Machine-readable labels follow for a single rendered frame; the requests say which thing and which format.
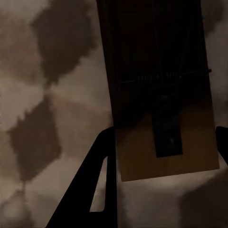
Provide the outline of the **mousetrap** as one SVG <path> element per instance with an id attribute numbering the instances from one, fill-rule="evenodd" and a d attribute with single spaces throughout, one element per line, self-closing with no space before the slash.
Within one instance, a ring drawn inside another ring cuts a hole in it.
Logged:
<path id="1" fill-rule="evenodd" d="M 200 0 L 96 0 L 122 182 L 219 169 Z"/>

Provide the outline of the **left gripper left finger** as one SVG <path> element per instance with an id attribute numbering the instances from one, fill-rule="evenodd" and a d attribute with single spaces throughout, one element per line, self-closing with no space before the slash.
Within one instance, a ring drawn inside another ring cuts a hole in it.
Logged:
<path id="1" fill-rule="evenodd" d="M 101 131 L 46 228 L 117 228 L 115 127 Z M 101 167 L 107 157 L 105 207 L 90 212 Z"/>

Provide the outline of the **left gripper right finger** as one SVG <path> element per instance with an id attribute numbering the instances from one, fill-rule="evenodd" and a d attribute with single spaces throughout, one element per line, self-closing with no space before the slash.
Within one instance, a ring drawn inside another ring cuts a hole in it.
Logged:
<path id="1" fill-rule="evenodd" d="M 228 164 L 228 128 L 217 126 L 215 132 L 218 151 Z"/>

